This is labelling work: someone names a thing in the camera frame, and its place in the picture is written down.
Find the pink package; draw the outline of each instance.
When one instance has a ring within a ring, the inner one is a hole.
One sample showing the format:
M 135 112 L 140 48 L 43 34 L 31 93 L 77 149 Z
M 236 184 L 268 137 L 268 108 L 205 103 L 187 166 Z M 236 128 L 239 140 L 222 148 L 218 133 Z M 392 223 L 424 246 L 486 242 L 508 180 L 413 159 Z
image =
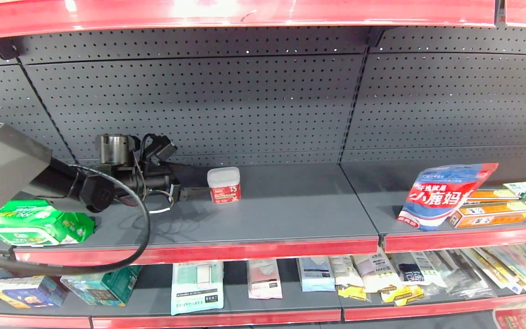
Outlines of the pink package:
M 249 298 L 284 298 L 277 260 L 247 260 Z

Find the blue and red snack bag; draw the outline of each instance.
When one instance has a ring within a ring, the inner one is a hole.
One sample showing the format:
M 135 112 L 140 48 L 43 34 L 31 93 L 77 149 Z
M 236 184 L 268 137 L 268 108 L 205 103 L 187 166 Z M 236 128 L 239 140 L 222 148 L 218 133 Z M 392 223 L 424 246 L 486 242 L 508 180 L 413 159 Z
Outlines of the blue and red snack bag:
M 436 230 L 498 166 L 498 163 L 454 164 L 422 171 L 397 220 L 422 231 Z

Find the green package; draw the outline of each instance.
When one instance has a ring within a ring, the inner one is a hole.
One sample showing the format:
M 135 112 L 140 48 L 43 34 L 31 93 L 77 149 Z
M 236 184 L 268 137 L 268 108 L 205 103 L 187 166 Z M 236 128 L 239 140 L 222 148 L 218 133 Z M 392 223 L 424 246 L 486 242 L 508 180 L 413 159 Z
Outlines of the green package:
M 77 244 L 94 228 L 86 214 L 56 210 L 46 200 L 12 200 L 0 209 L 0 239 L 14 246 Z

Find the orange box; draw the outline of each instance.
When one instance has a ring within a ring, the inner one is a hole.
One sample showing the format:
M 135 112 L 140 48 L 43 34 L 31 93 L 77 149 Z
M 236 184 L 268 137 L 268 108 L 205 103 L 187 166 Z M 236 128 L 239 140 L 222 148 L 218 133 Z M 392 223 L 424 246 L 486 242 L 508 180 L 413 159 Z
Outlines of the orange box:
M 515 200 L 518 200 L 518 196 L 509 189 L 478 189 L 468 196 L 464 204 L 510 202 Z
M 494 202 L 461 206 L 449 218 L 449 223 L 454 227 L 477 227 L 520 223 L 525 218 L 526 204 L 524 202 Z

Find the white lid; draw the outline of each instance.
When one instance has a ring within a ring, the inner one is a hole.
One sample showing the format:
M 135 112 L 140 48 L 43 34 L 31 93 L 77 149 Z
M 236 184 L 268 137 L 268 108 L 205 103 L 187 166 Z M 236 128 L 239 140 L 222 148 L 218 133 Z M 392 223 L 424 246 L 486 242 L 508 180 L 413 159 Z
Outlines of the white lid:
M 237 167 L 217 168 L 209 170 L 206 179 L 211 188 L 235 186 L 240 183 L 241 174 Z

